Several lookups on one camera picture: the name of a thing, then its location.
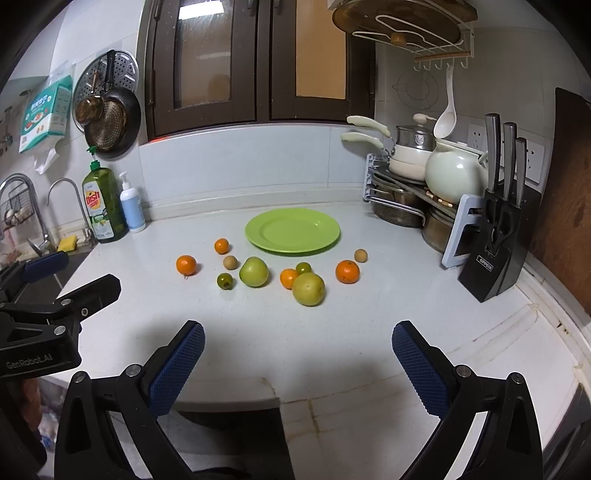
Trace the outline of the white ceramic teapot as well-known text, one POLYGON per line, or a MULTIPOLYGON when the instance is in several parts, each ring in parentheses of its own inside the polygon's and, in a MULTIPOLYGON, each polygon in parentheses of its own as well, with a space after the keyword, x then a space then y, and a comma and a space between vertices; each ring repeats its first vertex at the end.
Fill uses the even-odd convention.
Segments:
POLYGON ((437 140, 425 169, 429 190, 459 204, 463 195, 482 197, 488 185, 488 154, 467 144, 437 140))

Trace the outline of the black frying pan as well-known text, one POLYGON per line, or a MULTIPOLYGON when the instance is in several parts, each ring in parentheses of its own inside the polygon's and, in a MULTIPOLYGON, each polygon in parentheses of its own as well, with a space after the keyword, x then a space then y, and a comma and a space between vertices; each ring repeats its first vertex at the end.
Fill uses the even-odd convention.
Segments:
POLYGON ((89 147, 103 159, 120 157, 134 144, 141 124, 141 109, 134 93, 114 85, 115 51, 107 52, 104 89, 99 99, 103 107, 97 120, 84 127, 89 147))

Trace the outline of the white grey pot rack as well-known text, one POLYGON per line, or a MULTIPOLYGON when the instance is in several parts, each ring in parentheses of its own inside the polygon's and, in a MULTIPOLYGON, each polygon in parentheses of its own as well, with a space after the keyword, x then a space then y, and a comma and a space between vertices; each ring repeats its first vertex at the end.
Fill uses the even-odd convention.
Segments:
POLYGON ((394 175, 389 170, 389 164, 383 155, 368 154, 365 166, 365 186, 363 187, 363 201, 370 204, 370 186, 373 177, 379 177, 398 184, 405 190, 416 194, 423 202, 425 216, 431 208, 436 208, 454 219, 454 225, 446 250, 441 260, 445 268, 463 265, 476 242, 482 228, 484 199, 465 194, 459 204, 451 204, 435 196, 427 185, 394 175))

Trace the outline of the cream saucepan upper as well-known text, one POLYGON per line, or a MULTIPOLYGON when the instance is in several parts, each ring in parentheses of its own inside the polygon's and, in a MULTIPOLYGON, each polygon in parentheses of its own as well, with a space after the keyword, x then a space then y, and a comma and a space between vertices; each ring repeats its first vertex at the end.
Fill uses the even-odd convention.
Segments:
POLYGON ((435 122, 436 119, 423 113, 413 115, 413 124, 399 125, 396 128, 396 137, 393 137, 386 125, 369 117, 351 115, 346 117, 346 121, 356 127, 380 132, 385 139, 393 141, 393 147, 388 149, 378 137, 360 131, 342 133, 343 142, 368 143, 386 153, 390 160, 425 166, 436 148, 436 138, 433 131, 427 127, 429 121, 435 122))

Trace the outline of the steel pot under rack left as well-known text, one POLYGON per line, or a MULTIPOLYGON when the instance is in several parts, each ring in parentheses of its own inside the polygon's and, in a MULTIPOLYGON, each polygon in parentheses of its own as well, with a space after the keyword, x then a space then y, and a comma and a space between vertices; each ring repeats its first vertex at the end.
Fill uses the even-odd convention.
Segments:
POLYGON ((416 194, 374 176, 369 195, 374 213, 384 221, 407 228, 424 227, 425 207, 416 194))

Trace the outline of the steel knife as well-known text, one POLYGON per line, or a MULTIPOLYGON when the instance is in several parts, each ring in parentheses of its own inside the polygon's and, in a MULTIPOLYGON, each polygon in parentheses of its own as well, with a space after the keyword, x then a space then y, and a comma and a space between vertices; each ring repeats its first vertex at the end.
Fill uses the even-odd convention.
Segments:
POLYGON ((496 191, 499 177, 499 163, 501 158, 501 117, 498 113, 485 115, 485 128, 488 146, 488 187, 487 190, 496 191))
POLYGON ((503 197, 506 202, 510 201, 513 180, 515 175, 516 162, 516 139, 517 139, 517 124, 514 122, 506 122, 503 125, 504 135, 504 193, 503 197))
POLYGON ((516 200, 515 204, 520 207, 525 192, 527 173, 527 140, 523 137, 516 139, 516 200))

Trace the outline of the cream saucepan lower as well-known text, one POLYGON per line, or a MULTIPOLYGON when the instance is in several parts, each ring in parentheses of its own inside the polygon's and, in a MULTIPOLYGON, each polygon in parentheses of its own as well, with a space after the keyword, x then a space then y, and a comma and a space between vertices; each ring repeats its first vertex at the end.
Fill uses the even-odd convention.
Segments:
POLYGON ((425 181, 426 165, 432 154, 431 151, 396 145, 393 152, 388 152, 379 138, 361 132, 342 133, 341 139, 345 142, 360 142, 373 145, 387 154, 389 170, 392 173, 413 181, 425 181))

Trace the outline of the yellow sponge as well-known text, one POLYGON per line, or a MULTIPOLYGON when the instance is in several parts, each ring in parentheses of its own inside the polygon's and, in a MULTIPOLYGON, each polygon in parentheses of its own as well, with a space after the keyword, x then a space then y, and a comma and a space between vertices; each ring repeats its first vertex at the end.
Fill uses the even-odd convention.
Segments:
POLYGON ((64 237, 59 241, 57 246, 57 250, 59 252, 73 252, 77 248, 78 237, 76 235, 70 235, 68 237, 64 237))

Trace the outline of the green apple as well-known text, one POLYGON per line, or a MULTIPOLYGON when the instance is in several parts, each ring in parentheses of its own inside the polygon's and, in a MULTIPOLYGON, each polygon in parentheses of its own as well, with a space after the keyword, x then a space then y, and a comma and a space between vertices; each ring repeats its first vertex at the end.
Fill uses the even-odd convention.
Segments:
POLYGON ((239 278, 250 288, 259 288, 266 285, 270 278, 270 270, 263 259, 252 256, 245 260, 239 270, 239 278))

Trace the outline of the black knife block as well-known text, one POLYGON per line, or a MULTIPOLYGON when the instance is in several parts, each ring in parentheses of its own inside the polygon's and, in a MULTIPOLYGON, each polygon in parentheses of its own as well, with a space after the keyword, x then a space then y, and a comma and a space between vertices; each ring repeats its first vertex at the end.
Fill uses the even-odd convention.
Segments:
POLYGON ((481 303, 518 280, 532 242, 541 194, 525 186, 520 207, 497 193, 485 192, 484 221, 460 275, 460 283, 481 303))

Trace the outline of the green dish soap bottle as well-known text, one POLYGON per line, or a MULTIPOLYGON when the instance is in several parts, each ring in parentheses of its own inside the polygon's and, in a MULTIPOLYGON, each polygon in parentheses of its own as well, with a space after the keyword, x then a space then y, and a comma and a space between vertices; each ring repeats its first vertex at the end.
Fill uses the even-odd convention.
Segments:
POLYGON ((96 158, 96 146, 87 151, 92 156, 90 171, 82 181, 82 193, 89 222, 99 243, 121 239, 128 231, 120 202, 120 189, 114 173, 102 167, 96 158))

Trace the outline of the brown wooden cutting board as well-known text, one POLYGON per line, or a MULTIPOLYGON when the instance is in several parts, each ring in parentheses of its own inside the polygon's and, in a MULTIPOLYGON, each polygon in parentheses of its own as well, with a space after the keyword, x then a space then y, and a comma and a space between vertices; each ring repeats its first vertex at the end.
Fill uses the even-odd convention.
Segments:
POLYGON ((590 102, 555 89, 552 158, 531 253, 590 312, 590 102))

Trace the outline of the steel knife middle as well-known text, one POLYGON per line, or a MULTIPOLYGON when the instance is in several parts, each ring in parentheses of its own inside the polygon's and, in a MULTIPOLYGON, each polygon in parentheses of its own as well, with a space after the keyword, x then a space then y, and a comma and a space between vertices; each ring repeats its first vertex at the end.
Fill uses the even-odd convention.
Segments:
POLYGON ((513 180, 515 175, 516 162, 516 139, 517 139, 517 124, 514 122, 506 122, 503 125, 504 135, 504 193, 503 197, 506 202, 510 201, 513 180))

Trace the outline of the small brown fruit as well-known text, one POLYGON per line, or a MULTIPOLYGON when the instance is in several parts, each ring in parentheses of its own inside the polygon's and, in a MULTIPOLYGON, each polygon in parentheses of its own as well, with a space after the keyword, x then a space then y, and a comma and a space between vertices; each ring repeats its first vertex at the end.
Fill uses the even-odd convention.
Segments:
POLYGON ((365 263, 368 261, 368 252, 363 249, 358 249, 355 251, 355 259, 356 262, 365 263))
POLYGON ((228 255, 222 261, 224 268, 226 270, 235 270, 239 266, 238 259, 235 256, 228 255))

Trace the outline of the small green citrus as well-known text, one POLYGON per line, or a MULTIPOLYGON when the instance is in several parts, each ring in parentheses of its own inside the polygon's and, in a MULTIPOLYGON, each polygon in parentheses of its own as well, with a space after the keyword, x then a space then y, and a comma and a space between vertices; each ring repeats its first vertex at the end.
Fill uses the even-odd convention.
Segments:
POLYGON ((311 273, 312 269, 311 269, 311 265, 308 264, 308 262, 300 262, 297 264, 297 266, 295 266, 295 269, 297 270, 298 274, 304 274, 304 273, 311 273))
POLYGON ((231 290, 235 280, 229 273, 221 273, 216 278, 216 284, 221 290, 231 290))

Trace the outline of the steel knife right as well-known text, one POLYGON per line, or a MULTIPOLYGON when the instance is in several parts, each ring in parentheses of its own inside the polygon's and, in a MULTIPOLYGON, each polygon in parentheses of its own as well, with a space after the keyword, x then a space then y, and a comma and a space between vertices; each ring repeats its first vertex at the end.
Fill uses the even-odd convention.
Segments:
POLYGON ((516 200, 515 204, 520 207, 525 192, 527 173, 527 140, 523 137, 516 139, 516 200))

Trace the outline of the small copper saucepan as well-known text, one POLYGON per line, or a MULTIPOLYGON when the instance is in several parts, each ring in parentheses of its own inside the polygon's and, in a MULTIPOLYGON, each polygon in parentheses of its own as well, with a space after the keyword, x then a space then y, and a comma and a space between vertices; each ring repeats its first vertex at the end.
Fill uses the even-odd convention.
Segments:
POLYGON ((74 117, 82 127, 99 120, 103 113, 103 100, 97 90, 99 78, 99 72, 95 71, 92 77, 92 89, 90 94, 80 100, 76 105, 74 117))

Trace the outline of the steel pot under rack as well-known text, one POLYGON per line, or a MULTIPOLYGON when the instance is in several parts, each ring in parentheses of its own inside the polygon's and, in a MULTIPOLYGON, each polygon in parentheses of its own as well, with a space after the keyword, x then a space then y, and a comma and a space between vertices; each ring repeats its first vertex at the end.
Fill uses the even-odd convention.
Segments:
POLYGON ((384 221, 407 228, 424 227, 425 207, 416 194, 374 176, 369 195, 374 213, 384 221))
POLYGON ((436 208, 426 214, 426 223, 422 230, 424 241, 439 253, 444 253, 451 236, 454 219, 436 208))

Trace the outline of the chrome kitchen faucet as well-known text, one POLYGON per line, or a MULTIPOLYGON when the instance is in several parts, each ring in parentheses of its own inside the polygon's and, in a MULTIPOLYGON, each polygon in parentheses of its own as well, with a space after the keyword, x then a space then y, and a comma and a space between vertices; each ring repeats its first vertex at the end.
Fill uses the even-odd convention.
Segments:
POLYGON ((32 180, 23 173, 11 174, 1 182, 1 194, 4 193, 7 193, 8 199, 1 203, 1 238, 4 238, 6 230, 35 217, 41 233, 41 243, 36 245, 27 239, 29 246, 38 256, 54 253, 56 245, 41 214, 32 180))

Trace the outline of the cream saucepan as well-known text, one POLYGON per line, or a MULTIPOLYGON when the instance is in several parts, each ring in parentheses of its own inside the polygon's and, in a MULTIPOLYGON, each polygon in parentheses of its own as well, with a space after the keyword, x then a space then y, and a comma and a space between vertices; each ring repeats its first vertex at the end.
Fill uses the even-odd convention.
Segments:
POLYGON ((427 127, 429 121, 435 122, 436 119, 423 113, 413 115, 413 124, 399 125, 396 128, 396 137, 393 137, 386 125, 369 117, 351 115, 346 117, 346 121, 356 127, 380 132, 385 139, 393 141, 393 147, 388 149, 378 137, 360 131, 342 133, 343 142, 368 143, 386 153, 390 160, 425 166, 436 148, 436 138, 433 131, 427 127))
POLYGON ((432 154, 431 151, 396 145, 393 152, 388 152, 379 138, 361 132, 342 133, 341 139, 345 142, 360 142, 373 145, 387 154, 389 170, 392 173, 413 181, 425 181, 426 165, 432 154))

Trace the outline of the steel pot under rack right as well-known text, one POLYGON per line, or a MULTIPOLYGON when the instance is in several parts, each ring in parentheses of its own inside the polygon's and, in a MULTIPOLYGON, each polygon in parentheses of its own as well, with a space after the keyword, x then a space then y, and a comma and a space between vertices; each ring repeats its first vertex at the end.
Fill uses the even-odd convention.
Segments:
POLYGON ((451 236, 454 219, 436 208, 426 214, 426 223, 422 230, 424 241, 439 253, 444 253, 451 236))

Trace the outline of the steel pot with lid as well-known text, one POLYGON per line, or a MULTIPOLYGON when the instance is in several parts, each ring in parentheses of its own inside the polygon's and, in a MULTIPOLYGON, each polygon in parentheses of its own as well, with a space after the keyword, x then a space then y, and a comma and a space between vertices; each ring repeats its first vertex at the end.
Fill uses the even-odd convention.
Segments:
POLYGON ((396 145, 423 151, 433 151, 436 148, 436 138, 427 123, 436 121, 436 118, 424 113, 414 114, 413 124, 397 126, 396 145))

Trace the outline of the small orange mandarin top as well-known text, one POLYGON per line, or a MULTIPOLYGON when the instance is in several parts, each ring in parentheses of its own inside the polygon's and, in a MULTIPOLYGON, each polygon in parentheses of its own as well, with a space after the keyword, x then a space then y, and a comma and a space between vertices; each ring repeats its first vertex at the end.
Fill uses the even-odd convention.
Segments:
POLYGON ((230 249, 230 245, 228 242, 228 239, 225 238, 219 238, 214 242, 214 250, 216 253, 218 253, 219 255, 225 255, 228 254, 229 249, 230 249))

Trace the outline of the perforated steel steamer plate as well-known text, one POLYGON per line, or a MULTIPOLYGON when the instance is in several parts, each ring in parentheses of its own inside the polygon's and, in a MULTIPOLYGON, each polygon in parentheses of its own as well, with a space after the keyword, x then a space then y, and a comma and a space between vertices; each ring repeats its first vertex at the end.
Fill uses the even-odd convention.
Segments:
MULTIPOLYGON (((73 108, 85 97, 102 95, 107 90, 107 54, 93 59, 82 71, 73 90, 73 108)), ((137 90, 138 65, 135 58, 127 51, 116 50, 113 76, 110 86, 125 88, 133 93, 137 90)))

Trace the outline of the white plastic ladle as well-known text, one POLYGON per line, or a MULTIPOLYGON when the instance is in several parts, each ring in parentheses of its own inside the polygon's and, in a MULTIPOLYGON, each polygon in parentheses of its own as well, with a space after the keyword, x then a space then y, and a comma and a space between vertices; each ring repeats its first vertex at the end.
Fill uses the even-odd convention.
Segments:
POLYGON ((437 139, 449 137, 457 125, 457 111, 454 95, 454 66, 449 65, 446 70, 447 106, 439 116, 434 127, 434 135, 437 139))

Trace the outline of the green plate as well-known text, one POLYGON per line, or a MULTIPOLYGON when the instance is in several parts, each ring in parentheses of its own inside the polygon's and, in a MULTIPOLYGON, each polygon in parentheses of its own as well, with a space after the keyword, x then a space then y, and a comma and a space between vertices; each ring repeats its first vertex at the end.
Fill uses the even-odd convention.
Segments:
POLYGON ((264 251, 300 255, 335 244, 341 227, 328 214, 308 208, 277 208, 256 215, 245 225, 245 237, 264 251))

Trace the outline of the steel knife left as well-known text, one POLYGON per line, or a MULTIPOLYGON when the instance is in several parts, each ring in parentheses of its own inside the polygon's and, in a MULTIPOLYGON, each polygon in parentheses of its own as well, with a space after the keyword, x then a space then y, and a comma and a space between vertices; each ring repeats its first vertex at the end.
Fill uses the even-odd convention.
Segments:
POLYGON ((485 115, 485 128, 488 146, 488 187, 487 190, 496 191, 499 177, 499 163, 501 158, 501 117, 498 113, 485 115))

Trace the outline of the white blue pump bottle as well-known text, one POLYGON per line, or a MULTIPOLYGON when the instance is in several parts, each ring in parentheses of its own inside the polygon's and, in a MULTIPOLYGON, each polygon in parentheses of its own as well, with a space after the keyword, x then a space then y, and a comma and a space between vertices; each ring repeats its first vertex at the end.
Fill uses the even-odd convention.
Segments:
POLYGON ((119 195, 124 218, 131 233, 139 233, 146 227, 139 191, 127 179, 127 173, 119 174, 121 193, 119 195))

